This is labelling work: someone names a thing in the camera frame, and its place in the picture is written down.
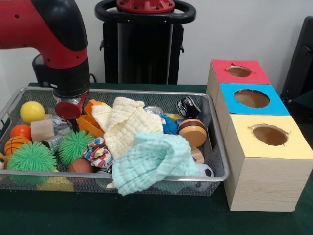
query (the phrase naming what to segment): green spiky ball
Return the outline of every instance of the green spiky ball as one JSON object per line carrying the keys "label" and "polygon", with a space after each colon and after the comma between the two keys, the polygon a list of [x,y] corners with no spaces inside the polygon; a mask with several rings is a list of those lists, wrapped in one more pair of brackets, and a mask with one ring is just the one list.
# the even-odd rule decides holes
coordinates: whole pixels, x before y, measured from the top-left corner
{"label": "green spiky ball", "polygon": [[89,135],[83,131],[64,136],[64,140],[61,142],[59,149],[61,162],[66,167],[69,167],[73,161],[82,157],[83,153],[88,148],[88,144],[93,139],[93,135]]}
{"label": "green spiky ball", "polygon": [[[16,150],[9,159],[8,170],[16,171],[55,171],[57,160],[51,150],[39,142],[27,143]],[[18,185],[42,184],[43,176],[10,175]]]}

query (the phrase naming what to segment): white wall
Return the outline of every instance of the white wall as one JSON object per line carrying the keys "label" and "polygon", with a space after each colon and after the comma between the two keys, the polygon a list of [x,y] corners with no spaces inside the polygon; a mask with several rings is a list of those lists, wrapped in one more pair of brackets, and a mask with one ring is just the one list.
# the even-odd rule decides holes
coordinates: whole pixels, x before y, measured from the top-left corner
{"label": "white wall", "polygon": [[[102,22],[94,16],[99,1],[76,0],[88,35],[90,72],[104,82],[103,53],[99,51]],[[302,22],[312,14],[312,0],[186,1],[195,6],[197,18],[184,26],[179,84],[206,85],[212,58],[257,59],[281,92]],[[0,92],[5,91],[1,92],[1,107],[17,88],[36,81],[31,62],[37,54],[34,49],[0,51]]]}

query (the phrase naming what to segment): cloth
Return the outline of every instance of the cloth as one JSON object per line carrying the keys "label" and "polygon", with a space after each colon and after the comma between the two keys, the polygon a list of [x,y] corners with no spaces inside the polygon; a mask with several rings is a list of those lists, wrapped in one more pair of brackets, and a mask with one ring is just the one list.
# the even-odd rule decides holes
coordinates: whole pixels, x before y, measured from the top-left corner
{"label": "cloth", "polygon": [[92,116],[105,132],[104,139],[114,159],[134,146],[136,133],[163,133],[161,117],[144,111],[144,102],[117,97],[113,107],[93,106]]}
{"label": "cloth", "polygon": [[135,147],[114,161],[112,176],[123,196],[148,189],[166,176],[199,176],[182,136],[138,133]]}
{"label": "cloth", "polygon": [[113,165],[113,157],[107,150],[105,141],[99,137],[88,144],[88,150],[83,154],[83,157],[90,161],[92,166],[109,171]]}

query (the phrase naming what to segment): yellow box lid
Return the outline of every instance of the yellow box lid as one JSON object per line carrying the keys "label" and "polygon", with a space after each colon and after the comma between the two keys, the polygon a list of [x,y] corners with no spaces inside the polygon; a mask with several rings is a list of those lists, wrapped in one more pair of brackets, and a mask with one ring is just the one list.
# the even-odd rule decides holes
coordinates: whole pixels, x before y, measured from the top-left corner
{"label": "yellow box lid", "polygon": [[313,159],[313,151],[292,116],[230,116],[246,157]]}

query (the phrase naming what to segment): shape sorter box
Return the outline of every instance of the shape sorter box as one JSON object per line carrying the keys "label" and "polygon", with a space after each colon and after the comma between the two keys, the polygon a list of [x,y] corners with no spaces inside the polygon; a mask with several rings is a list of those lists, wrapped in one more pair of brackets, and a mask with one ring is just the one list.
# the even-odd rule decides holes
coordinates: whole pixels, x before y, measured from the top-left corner
{"label": "shape sorter box", "polygon": [[215,109],[224,140],[230,113],[289,115],[271,85],[220,84]]}
{"label": "shape sorter box", "polygon": [[270,85],[256,60],[212,60],[206,93],[216,103],[221,83]]}
{"label": "shape sorter box", "polygon": [[224,181],[231,211],[292,212],[313,167],[313,152],[291,116],[231,114]]}

